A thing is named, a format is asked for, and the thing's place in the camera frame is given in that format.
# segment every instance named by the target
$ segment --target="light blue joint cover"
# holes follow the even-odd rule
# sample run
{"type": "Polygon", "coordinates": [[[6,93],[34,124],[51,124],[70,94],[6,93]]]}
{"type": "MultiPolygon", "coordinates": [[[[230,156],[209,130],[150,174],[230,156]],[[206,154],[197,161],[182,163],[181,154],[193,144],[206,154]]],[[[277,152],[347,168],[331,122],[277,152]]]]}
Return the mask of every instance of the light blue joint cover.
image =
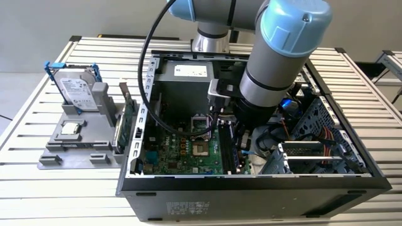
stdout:
{"type": "Polygon", "coordinates": [[[62,69],[62,68],[66,68],[66,63],[53,63],[53,68],[55,69],[62,69]]]}
{"type": "Polygon", "coordinates": [[[177,2],[170,7],[170,14],[184,20],[192,20],[196,22],[196,13],[193,0],[177,0],[177,2]]]}
{"type": "Polygon", "coordinates": [[[286,57],[305,57],[320,46],[333,19],[324,0],[272,0],[261,31],[272,49],[286,57]]]}

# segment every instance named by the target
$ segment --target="hard drive label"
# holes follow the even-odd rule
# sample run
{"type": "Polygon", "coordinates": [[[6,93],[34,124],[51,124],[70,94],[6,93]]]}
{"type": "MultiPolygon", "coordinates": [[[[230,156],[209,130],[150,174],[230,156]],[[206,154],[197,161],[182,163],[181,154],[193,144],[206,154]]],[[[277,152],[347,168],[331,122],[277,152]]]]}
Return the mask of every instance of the hard drive label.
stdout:
{"type": "Polygon", "coordinates": [[[61,82],[71,103],[83,111],[98,110],[89,84],[82,79],[62,78],[61,82]]]}

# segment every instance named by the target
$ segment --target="black cable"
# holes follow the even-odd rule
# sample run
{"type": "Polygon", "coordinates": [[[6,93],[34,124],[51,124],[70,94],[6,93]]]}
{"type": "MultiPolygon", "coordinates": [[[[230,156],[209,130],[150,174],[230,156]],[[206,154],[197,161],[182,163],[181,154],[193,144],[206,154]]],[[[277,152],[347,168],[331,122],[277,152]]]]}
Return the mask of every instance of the black cable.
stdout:
{"type": "Polygon", "coordinates": [[[373,83],[373,84],[376,84],[379,81],[380,81],[380,79],[383,79],[384,78],[384,76],[388,74],[391,72],[391,70],[388,70],[388,72],[387,73],[384,73],[383,74],[383,76],[380,76],[380,78],[376,80],[376,82],[373,83]]]}
{"type": "Polygon", "coordinates": [[[396,96],[395,100],[392,101],[392,104],[395,104],[397,102],[400,96],[401,96],[400,94],[396,96]]]}
{"type": "Polygon", "coordinates": [[[258,136],[258,138],[256,139],[256,145],[258,147],[258,149],[261,151],[270,151],[270,148],[264,148],[261,147],[261,142],[265,140],[265,137],[269,136],[276,142],[282,143],[284,141],[286,141],[285,139],[281,139],[280,137],[277,137],[272,132],[277,129],[281,128],[282,124],[276,124],[272,125],[269,128],[265,129],[265,131],[262,132],[262,134],[258,136]]]}
{"type": "Polygon", "coordinates": [[[0,117],[13,121],[13,119],[10,117],[6,117],[5,115],[0,115],[0,117]]]}
{"type": "Polygon", "coordinates": [[[213,120],[212,126],[206,130],[200,131],[200,132],[194,132],[194,133],[181,132],[181,131],[176,130],[172,126],[169,126],[162,121],[162,119],[158,117],[157,113],[152,110],[152,104],[150,104],[148,96],[146,96],[145,84],[144,84],[144,65],[145,65],[146,53],[148,53],[148,49],[149,49],[152,37],[154,35],[154,32],[156,32],[157,27],[160,25],[160,22],[161,22],[161,20],[162,20],[162,18],[165,16],[168,10],[170,9],[172,5],[176,3],[176,1],[177,0],[172,0],[172,1],[168,2],[165,8],[162,9],[162,11],[161,11],[161,13],[158,15],[158,18],[157,18],[157,20],[156,20],[156,22],[153,24],[150,33],[149,33],[149,35],[146,37],[146,40],[145,40],[145,45],[144,45],[144,49],[142,49],[142,52],[141,52],[141,55],[140,55],[140,62],[138,62],[138,86],[140,86],[140,93],[141,93],[141,97],[144,99],[145,106],[149,109],[149,113],[153,116],[154,120],[158,122],[158,124],[169,132],[172,132],[172,133],[174,133],[174,134],[177,134],[180,136],[200,136],[202,134],[206,134],[208,132],[210,132],[216,128],[216,125],[217,125],[217,122],[218,122],[218,117],[220,117],[220,112],[214,113],[214,120],[213,120]]]}

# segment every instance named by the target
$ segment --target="robotic arm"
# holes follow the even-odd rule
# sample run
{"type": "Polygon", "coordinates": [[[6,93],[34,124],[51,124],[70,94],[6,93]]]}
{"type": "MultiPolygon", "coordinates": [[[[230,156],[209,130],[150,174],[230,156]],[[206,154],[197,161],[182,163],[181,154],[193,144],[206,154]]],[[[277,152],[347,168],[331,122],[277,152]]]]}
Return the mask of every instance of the robotic arm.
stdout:
{"type": "Polygon", "coordinates": [[[177,0],[170,12],[202,22],[198,31],[209,38],[222,37],[229,27],[256,30],[234,112],[246,129],[266,124],[323,41],[331,5],[324,0],[177,0]]]}

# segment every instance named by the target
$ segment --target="green circuit board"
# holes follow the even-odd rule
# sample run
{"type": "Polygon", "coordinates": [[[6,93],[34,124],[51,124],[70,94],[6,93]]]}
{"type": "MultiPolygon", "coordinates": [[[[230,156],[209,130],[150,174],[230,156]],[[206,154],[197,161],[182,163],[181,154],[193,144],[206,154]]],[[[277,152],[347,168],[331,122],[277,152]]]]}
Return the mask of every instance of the green circuit board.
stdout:
{"type": "Polygon", "coordinates": [[[206,142],[165,134],[154,174],[222,174],[218,130],[206,142]]]}

